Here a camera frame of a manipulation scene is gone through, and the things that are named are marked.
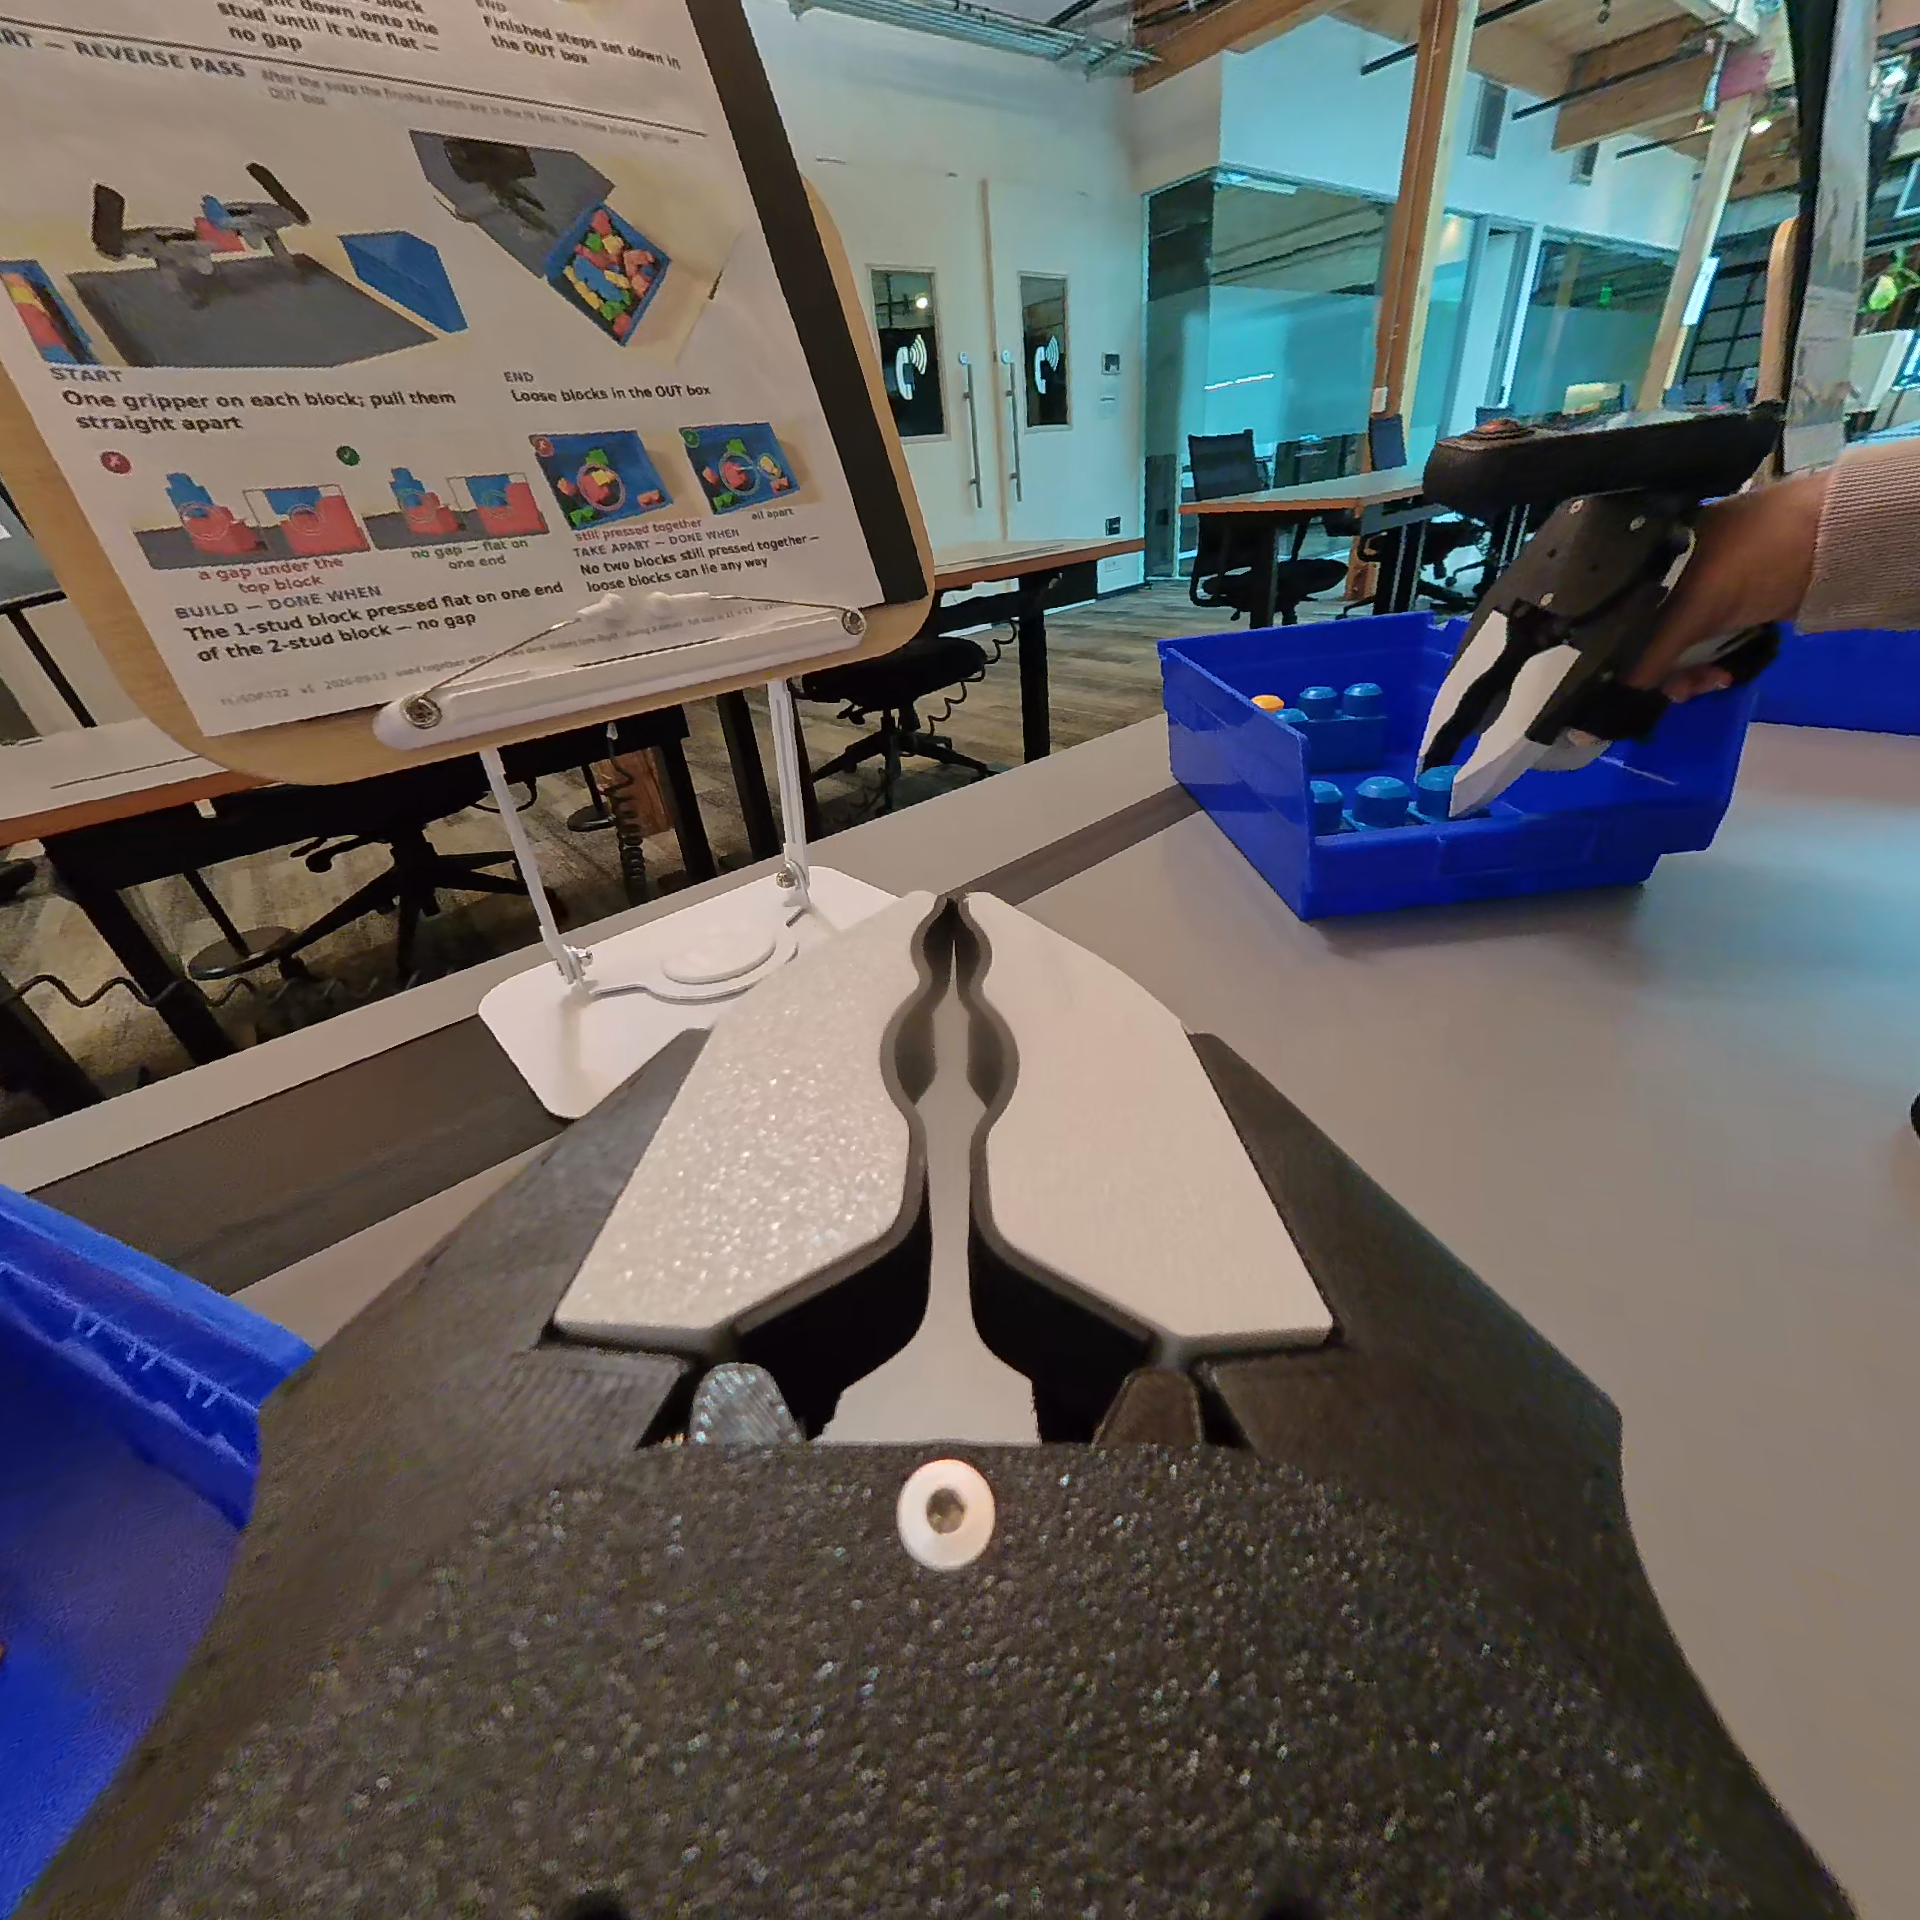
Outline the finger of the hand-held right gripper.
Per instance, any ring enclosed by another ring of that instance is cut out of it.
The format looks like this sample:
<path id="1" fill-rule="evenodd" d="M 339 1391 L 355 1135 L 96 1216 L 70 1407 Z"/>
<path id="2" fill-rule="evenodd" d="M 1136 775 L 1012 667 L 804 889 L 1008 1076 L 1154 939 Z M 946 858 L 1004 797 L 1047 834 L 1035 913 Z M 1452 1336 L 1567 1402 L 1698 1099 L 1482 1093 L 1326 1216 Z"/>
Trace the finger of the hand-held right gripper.
<path id="1" fill-rule="evenodd" d="M 1506 613 L 1476 613 L 1434 695 L 1419 773 L 1458 767 L 1461 755 L 1502 712 L 1519 673 L 1519 644 Z"/>
<path id="2" fill-rule="evenodd" d="M 1598 733 L 1544 721 L 1544 708 L 1581 665 L 1587 659 L 1576 650 L 1547 650 L 1524 660 L 1502 712 L 1478 732 L 1471 755 L 1455 769 L 1450 819 L 1462 821 L 1483 811 L 1524 773 L 1567 773 L 1599 757 Z"/>

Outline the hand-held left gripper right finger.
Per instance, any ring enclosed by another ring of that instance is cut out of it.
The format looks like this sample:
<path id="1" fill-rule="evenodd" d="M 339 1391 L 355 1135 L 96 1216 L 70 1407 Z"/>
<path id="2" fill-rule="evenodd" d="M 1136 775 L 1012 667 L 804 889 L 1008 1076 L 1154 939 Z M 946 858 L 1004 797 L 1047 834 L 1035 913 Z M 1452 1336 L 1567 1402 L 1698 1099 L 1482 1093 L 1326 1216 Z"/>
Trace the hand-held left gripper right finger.
<path id="1" fill-rule="evenodd" d="M 971 1317 L 1039 1441 L 1092 1441 L 1141 1372 L 1327 1345 L 1333 1309 L 1176 1016 L 987 893 L 954 907 L 954 985 L 982 1106 Z"/>

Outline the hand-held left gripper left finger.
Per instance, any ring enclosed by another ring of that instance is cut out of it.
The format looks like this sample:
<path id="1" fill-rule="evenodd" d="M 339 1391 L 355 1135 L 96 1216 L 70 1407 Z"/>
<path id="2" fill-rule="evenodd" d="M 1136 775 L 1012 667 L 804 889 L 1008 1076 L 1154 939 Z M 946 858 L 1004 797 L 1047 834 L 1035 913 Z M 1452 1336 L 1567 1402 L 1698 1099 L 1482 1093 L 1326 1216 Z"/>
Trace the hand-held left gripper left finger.
<path id="1" fill-rule="evenodd" d="M 806 1439 L 908 1346 L 944 911 L 902 897 L 715 1023 L 559 1296 L 562 1339 L 754 1365 Z"/>

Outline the blue two-stud toy block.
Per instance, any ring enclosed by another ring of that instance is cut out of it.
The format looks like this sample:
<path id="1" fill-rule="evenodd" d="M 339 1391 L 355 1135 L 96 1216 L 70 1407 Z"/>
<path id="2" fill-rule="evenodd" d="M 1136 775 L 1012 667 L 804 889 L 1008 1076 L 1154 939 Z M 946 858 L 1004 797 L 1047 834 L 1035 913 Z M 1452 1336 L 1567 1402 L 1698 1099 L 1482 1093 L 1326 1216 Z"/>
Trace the blue two-stud toy block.
<path id="1" fill-rule="evenodd" d="M 1302 737 L 1311 773 L 1352 773 L 1384 761 L 1384 693 L 1373 681 L 1307 687 L 1279 721 Z"/>

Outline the blue plastic bin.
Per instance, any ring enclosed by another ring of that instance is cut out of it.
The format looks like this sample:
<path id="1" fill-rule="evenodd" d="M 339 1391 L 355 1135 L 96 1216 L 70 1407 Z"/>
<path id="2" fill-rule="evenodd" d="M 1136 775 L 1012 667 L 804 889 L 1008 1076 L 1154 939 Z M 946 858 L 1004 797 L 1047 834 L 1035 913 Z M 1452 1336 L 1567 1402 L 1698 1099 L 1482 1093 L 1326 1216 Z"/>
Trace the blue plastic bin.
<path id="1" fill-rule="evenodd" d="M 1159 644 L 1170 773 L 1300 922 L 1644 883 L 1662 858 L 1712 844 L 1756 689 L 1678 706 L 1651 738 L 1587 769 L 1524 775 L 1469 819 L 1412 813 L 1391 833 L 1314 842 L 1309 779 L 1348 795 L 1364 777 L 1412 789 L 1422 725 L 1462 631 L 1461 618 L 1405 613 Z M 1382 689 L 1388 721 L 1384 761 L 1366 771 L 1311 773 L 1302 737 L 1251 706 L 1258 693 L 1295 704 L 1307 687 L 1357 681 Z"/>
<path id="2" fill-rule="evenodd" d="M 1917 631 L 1782 627 L 1779 655 L 1758 680 L 1754 721 L 1917 737 Z"/>
<path id="3" fill-rule="evenodd" d="M 3 1188 L 3 1913 L 147 1735 L 248 1523 L 298 1333 Z"/>

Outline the person's right hand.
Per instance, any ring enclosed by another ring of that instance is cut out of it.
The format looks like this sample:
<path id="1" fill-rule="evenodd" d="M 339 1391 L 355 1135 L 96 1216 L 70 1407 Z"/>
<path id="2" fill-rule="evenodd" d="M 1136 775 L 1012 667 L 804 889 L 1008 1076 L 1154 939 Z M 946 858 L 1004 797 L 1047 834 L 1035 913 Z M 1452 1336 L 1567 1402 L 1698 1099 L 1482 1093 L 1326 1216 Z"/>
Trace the person's right hand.
<path id="1" fill-rule="evenodd" d="M 1712 504 L 1691 553 L 1668 591 L 1627 689 L 1668 703 L 1734 687 L 1725 663 L 1695 659 L 1710 643 L 1792 619 L 1813 578 L 1816 527 L 1835 468 L 1802 471 L 1754 493 Z"/>

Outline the wooden-top desk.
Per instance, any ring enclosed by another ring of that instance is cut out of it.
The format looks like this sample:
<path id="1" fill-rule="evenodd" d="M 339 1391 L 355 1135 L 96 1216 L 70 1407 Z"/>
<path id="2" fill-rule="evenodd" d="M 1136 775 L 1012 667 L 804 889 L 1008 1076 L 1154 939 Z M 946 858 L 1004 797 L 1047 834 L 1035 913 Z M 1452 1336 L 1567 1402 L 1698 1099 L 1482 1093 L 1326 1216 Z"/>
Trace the wooden-top desk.
<path id="1" fill-rule="evenodd" d="M 1373 587 L 1375 616 L 1408 613 L 1419 587 L 1426 524 L 1447 508 L 1428 498 L 1416 466 L 1364 471 L 1295 488 L 1239 491 L 1220 498 L 1187 501 L 1182 517 L 1226 517 L 1258 528 L 1254 601 L 1248 619 L 1270 628 L 1279 607 L 1279 537 L 1300 532 L 1311 522 L 1351 522 L 1351 560 L 1375 560 L 1382 577 Z"/>
<path id="2" fill-rule="evenodd" d="M 144 717 L 6 744 L 3 751 L 5 845 L 36 844 L 44 850 L 118 970 L 135 980 L 194 1066 L 231 1057 L 232 1044 L 202 985 L 155 944 L 125 901 L 125 889 L 141 885 L 141 877 L 114 881 L 107 855 L 83 859 L 67 842 L 268 781 L 192 755 Z"/>
<path id="3" fill-rule="evenodd" d="M 1076 607 L 1098 597 L 1098 565 L 1128 560 L 1144 551 L 1136 537 L 1107 536 L 1088 541 L 1023 541 L 968 548 L 934 560 L 933 597 L 919 628 L 940 637 L 984 627 L 1010 628 L 1018 647 L 1021 757 L 1048 755 L 1048 637 L 1047 611 L 1055 591 Z"/>

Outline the black office chair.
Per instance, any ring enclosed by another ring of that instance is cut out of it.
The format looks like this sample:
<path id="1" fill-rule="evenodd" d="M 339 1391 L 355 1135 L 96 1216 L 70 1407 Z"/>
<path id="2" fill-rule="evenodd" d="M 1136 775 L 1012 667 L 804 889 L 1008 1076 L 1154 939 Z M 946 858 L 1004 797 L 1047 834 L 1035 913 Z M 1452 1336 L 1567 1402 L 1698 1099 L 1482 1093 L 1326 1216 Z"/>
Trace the black office chair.
<path id="1" fill-rule="evenodd" d="M 1254 435 L 1188 437 L 1198 504 L 1263 491 Z M 1195 515 L 1188 600 L 1195 608 L 1246 616 L 1253 627 L 1292 627 L 1302 601 L 1342 587 L 1343 560 L 1302 560 L 1306 531 L 1319 511 L 1292 517 Z"/>
<path id="2" fill-rule="evenodd" d="M 163 811 L 160 849 L 179 858 L 188 892 L 216 933 L 183 963 L 188 979 L 213 983 L 215 1003 L 240 1000 L 260 1039 L 415 985 L 421 925 L 440 913 L 443 897 L 525 898 L 507 850 L 440 853 L 430 839 L 432 825 L 479 797 L 479 775 L 404 775 L 328 786 L 306 800 L 291 789 L 259 789 Z M 240 929 L 208 883 L 211 868 L 247 858 L 282 858 L 320 877 L 362 853 L 379 858 L 373 875 L 294 929 Z M 362 973 L 335 976 L 304 960 L 370 917 L 394 922 L 387 964 L 366 963 Z"/>
<path id="3" fill-rule="evenodd" d="M 911 641 L 887 657 L 843 663 L 792 681 L 799 703 L 834 704 L 846 725 L 872 721 L 872 732 L 808 771 L 813 785 L 855 773 L 863 761 L 880 761 L 880 810 L 891 810 L 902 760 L 938 761 L 973 777 L 995 769 L 954 747 L 951 738 L 920 721 L 920 706 L 944 695 L 940 721 L 966 699 L 968 689 L 987 676 L 999 655 L 973 637 L 938 635 Z"/>

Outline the printed instruction sheet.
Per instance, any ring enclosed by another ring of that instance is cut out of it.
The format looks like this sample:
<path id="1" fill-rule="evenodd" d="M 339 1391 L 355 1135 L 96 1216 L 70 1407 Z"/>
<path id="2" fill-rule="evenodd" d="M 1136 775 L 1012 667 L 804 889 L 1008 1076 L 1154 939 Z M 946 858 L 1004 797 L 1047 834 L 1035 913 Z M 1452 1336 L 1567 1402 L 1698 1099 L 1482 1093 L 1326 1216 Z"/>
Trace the printed instruction sheet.
<path id="1" fill-rule="evenodd" d="M 3 28 L 5 488 L 199 737 L 850 647 L 924 532 L 742 4 Z"/>

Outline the wooden support post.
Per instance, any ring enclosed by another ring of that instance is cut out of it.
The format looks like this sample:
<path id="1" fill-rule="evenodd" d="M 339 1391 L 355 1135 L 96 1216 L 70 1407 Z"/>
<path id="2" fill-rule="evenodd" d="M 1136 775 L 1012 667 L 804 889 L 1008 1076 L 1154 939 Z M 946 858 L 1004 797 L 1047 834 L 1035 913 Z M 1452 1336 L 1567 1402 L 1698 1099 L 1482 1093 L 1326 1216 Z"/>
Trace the wooden support post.
<path id="1" fill-rule="evenodd" d="M 1469 75 L 1476 2 L 1422 2 L 1398 195 L 1388 225 L 1370 416 L 1402 420 L 1412 451 L 1412 404 L 1423 356 L 1437 232 L 1453 129 Z"/>

